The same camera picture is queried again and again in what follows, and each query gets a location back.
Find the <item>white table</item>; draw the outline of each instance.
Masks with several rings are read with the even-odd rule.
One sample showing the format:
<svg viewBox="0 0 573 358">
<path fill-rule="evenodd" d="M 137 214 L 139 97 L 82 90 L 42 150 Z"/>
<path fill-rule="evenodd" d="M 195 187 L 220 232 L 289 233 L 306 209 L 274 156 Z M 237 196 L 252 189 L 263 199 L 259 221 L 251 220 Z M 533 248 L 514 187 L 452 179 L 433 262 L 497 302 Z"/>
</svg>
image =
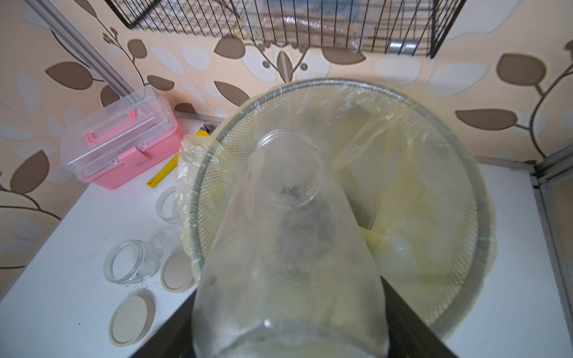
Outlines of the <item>white table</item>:
<svg viewBox="0 0 573 358">
<path fill-rule="evenodd" d="M 153 332 L 191 294 L 165 291 L 159 275 L 135 286 L 103 276 L 105 256 L 122 240 L 155 235 L 177 245 L 171 226 L 155 214 L 175 173 L 154 190 L 145 185 L 165 163 L 117 190 L 87 188 L 0 302 L 0 357 L 128 357 L 139 344 L 117 348 L 108 338 L 116 307 L 149 290 L 156 302 Z M 460 358 L 571 357 L 528 174 L 480 169 L 496 209 L 498 258 L 474 308 L 446 343 Z"/>
</svg>

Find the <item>round mesh basket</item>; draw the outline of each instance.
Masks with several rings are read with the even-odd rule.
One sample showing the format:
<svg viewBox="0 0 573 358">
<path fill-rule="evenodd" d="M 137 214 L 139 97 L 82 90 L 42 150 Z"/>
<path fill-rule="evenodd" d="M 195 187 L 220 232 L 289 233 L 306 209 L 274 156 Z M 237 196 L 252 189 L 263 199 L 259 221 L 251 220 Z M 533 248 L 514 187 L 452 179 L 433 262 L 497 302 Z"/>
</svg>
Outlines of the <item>round mesh basket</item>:
<svg viewBox="0 0 573 358">
<path fill-rule="evenodd" d="M 459 138 L 405 95 L 345 79 L 286 84 L 245 104 L 213 136 L 217 150 L 245 162 L 280 128 L 312 139 L 337 172 L 380 274 L 434 333 L 451 332 L 481 289 L 493 240 L 488 194 Z M 223 172 L 207 155 L 193 184 L 199 270 L 232 194 Z"/>
</svg>

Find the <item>small glass jar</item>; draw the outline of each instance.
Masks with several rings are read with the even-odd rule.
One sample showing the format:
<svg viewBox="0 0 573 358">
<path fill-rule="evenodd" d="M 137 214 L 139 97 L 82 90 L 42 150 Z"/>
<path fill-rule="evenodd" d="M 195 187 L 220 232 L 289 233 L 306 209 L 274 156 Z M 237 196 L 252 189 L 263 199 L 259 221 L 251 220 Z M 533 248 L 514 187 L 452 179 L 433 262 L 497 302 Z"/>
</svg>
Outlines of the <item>small glass jar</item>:
<svg viewBox="0 0 573 358">
<path fill-rule="evenodd" d="M 177 196 L 175 186 L 167 188 L 157 200 L 155 210 L 160 219 L 169 224 L 183 225 L 183 220 L 177 212 L 175 198 Z"/>
<path fill-rule="evenodd" d="M 140 240 L 125 240 L 116 245 L 104 262 L 105 279 L 114 284 L 138 284 L 159 270 L 161 252 Z"/>
</svg>

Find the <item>wallpaper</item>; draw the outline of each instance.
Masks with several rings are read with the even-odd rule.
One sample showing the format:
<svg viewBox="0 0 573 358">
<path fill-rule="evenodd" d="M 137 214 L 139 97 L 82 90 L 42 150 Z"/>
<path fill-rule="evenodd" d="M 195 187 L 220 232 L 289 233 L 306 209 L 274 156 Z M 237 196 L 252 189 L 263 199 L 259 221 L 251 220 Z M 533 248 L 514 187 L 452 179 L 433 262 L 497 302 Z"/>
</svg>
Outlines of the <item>wallpaper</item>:
<svg viewBox="0 0 573 358">
<path fill-rule="evenodd" d="M 101 109 L 104 83 L 22 2 L 0 10 L 1 298 L 85 189 L 60 167 L 59 135 Z"/>
<path fill-rule="evenodd" d="M 128 30 L 103 1 L 53 3 L 134 88 L 178 109 L 226 117 L 281 83 L 348 77 L 441 97 L 476 155 L 533 163 L 573 141 L 569 0 L 468 0 L 433 60 Z"/>
</svg>

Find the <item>black wire grid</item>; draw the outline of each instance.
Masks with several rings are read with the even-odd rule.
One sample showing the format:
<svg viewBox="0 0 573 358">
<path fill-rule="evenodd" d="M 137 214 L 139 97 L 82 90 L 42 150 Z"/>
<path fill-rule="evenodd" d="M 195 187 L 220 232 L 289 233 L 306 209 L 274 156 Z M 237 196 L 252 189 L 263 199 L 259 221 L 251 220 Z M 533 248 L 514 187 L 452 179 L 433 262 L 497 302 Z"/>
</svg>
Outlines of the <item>black wire grid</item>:
<svg viewBox="0 0 573 358">
<path fill-rule="evenodd" d="M 105 0 L 128 28 L 433 58 L 465 0 Z"/>
</svg>

